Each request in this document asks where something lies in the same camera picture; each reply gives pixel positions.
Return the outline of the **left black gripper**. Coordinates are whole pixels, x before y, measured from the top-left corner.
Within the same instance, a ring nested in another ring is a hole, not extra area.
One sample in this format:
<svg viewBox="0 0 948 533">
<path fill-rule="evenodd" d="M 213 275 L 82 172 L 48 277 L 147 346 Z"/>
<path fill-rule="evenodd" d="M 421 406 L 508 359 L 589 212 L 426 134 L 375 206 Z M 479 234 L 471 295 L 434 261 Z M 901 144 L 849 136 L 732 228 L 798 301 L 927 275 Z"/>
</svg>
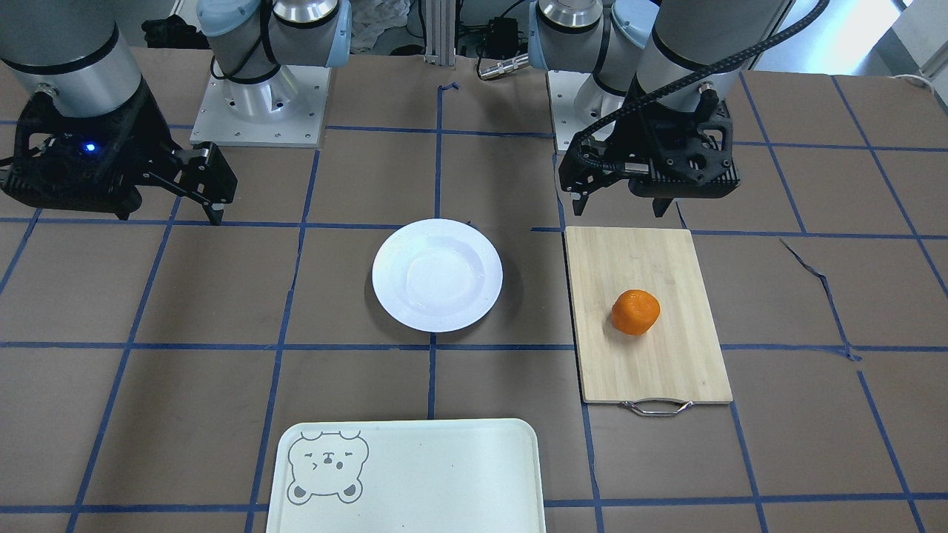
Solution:
<svg viewBox="0 0 948 533">
<path fill-rule="evenodd" d="M 679 112 L 650 102 L 589 135 L 584 124 L 558 167 L 560 189 L 582 216 L 589 197 L 621 180 L 637 197 L 651 199 L 655 217 L 674 200 L 721 198 L 741 184 L 732 160 L 732 119 L 711 81 L 698 84 L 698 102 Z"/>
</svg>

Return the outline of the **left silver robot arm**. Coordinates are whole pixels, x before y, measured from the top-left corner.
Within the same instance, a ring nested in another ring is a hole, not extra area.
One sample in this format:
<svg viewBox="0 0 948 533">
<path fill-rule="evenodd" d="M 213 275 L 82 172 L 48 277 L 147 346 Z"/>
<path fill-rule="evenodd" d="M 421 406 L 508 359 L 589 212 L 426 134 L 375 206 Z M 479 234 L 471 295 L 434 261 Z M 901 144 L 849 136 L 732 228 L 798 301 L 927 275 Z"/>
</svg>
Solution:
<svg viewBox="0 0 948 533">
<path fill-rule="evenodd" d="M 532 67 L 588 75 L 558 179 L 582 215 L 624 182 L 661 217 L 738 188 L 726 97 L 752 61 L 800 30 L 790 1 L 532 1 Z"/>
</svg>

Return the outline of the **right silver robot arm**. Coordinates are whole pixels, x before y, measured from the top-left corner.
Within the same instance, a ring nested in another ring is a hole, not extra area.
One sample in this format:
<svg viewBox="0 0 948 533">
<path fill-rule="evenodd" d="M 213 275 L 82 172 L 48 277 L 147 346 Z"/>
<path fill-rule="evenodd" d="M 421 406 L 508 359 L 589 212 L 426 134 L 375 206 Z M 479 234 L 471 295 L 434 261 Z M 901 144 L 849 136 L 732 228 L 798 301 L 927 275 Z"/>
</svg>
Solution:
<svg viewBox="0 0 948 533">
<path fill-rule="evenodd" d="M 310 118 L 294 70 L 342 67 L 351 50 L 349 1 L 200 1 L 211 81 L 236 119 L 234 141 L 263 124 L 283 145 L 308 144 L 280 126 Z M 2 161 L 2 192 L 36 209 L 128 219 L 141 187 L 187 197 L 222 223 L 238 180 L 220 147 L 175 142 L 108 7 L 96 1 L 4 1 L 2 64 L 30 92 Z"/>
</svg>

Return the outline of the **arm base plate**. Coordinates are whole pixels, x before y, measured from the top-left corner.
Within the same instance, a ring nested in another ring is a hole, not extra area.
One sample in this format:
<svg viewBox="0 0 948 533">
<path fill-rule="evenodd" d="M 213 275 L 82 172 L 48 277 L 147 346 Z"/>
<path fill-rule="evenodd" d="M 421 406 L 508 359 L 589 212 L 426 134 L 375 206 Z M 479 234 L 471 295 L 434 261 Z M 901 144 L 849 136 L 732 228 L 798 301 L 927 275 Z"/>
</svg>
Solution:
<svg viewBox="0 0 948 533">
<path fill-rule="evenodd" d="M 556 152 L 565 155 L 575 133 L 616 111 L 624 96 L 606 91 L 585 72 L 547 72 Z"/>
<path fill-rule="evenodd" d="M 210 78 L 190 141 L 317 149 L 333 72 L 284 65 L 273 78 L 258 84 Z"/>
</svg>

